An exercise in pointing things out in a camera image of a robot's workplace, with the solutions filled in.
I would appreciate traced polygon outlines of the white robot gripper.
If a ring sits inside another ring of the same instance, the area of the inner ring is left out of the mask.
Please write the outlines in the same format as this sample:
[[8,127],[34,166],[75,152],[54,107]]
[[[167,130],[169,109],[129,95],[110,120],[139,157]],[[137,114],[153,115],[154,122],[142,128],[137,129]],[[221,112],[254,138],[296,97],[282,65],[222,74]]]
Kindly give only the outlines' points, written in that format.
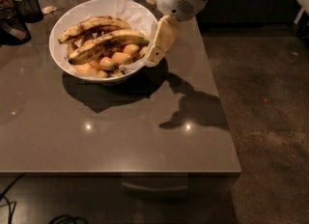
[[180,33],[180,21],[187,21],[202,11],[206,0],[145,0],[164,16],[153,24],[150,43],[145,54],[145,65],[156,66],[174,44]]

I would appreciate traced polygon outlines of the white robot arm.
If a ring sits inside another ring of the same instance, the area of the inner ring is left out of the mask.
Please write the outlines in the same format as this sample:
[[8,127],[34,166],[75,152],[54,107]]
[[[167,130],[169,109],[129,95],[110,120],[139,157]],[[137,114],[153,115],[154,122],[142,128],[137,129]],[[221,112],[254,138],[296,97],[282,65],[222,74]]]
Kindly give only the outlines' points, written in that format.
[[183,21],[202,11],[209,0],[146,0],[163,14],[153,25],[151,42],[145,54],[145,65],[156,66],[174,44]]

